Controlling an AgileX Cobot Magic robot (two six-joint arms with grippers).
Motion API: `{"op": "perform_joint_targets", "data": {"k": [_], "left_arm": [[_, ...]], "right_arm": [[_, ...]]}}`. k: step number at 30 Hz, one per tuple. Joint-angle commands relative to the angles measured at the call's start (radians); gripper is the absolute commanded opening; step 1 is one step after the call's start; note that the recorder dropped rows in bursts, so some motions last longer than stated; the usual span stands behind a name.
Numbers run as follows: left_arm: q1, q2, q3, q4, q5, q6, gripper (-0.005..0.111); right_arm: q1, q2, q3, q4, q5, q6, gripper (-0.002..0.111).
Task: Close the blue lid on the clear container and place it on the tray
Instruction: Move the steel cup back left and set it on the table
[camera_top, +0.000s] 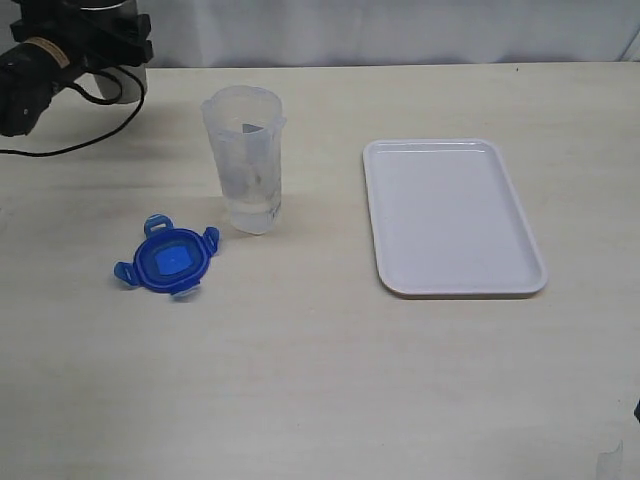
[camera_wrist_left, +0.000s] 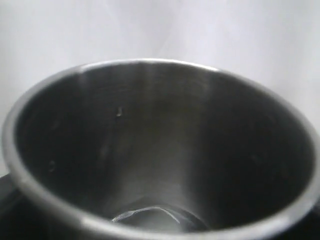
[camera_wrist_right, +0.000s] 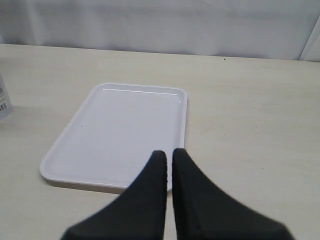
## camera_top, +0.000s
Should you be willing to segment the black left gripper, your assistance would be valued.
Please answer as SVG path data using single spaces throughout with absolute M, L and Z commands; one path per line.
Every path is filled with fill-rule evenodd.
M 18 1 L 10 25 L 11 75 L 80 75 L 114 66 L 138 67 L 152 59 L 148 14 L 95 12 L 98 1 Z M 134 42 L 95 42 L 100 31 Z

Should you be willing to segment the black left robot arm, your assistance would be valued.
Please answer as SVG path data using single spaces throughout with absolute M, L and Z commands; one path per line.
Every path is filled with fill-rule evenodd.
M 135 1 L 20 1 L 16 45 L 1 54 L 1 134 L 29 134 L 52 99 L 74 90 L 97 105 L 146 92 L 151 18 Z

